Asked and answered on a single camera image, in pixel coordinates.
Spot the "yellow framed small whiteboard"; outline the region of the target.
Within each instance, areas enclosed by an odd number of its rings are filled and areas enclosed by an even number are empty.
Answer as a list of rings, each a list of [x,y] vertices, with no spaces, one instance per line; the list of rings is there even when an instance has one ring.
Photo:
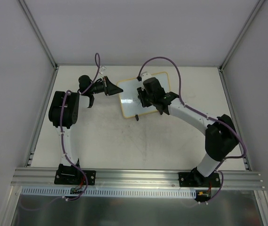
[[[167,72],[159,72],[150,75],[159,80],[165,92],[170,91],[170,81]],[[117,86],[123,89],[123,92],[119,93],[119,101],[124,118],[127,119],[135,117],[136,115],[141,116],[157,112],[157,109],[154,106],[142,106],[137,92],[137,88],[141,88],[142,82],[138,81],[136,78],[118,81]]]

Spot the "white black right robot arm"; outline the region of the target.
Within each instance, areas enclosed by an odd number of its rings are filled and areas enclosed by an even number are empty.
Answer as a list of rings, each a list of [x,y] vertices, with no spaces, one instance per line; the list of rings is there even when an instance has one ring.
[[[152,76],[137,80],[138,99],[143,107],[154,106],[160,114],[177,117],[199,130],[205,136],[205,155],[186,180],[197,186],[205,186],[211,175],[227,155],[238,145],[232,119],[224,114],[218,119],[203,116],[200,111],[186,105],[174,92],[166,92],[159,80]]]

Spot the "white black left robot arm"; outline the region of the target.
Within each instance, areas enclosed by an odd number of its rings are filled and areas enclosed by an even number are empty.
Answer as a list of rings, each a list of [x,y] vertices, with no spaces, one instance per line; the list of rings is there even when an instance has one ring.
[[[80,171],[79,152],[72,141],[79,109],[91,108],[95,94],[104,93],[106,96],[112,96],[122,92],[123,89],[114,85],[107,76],[92,80],[87,75],[79,77],[77,92],[55,92],[48,119],[56,128],[62,153],[54,180],[56,185],[87,186],[95,183],[95,171]]]

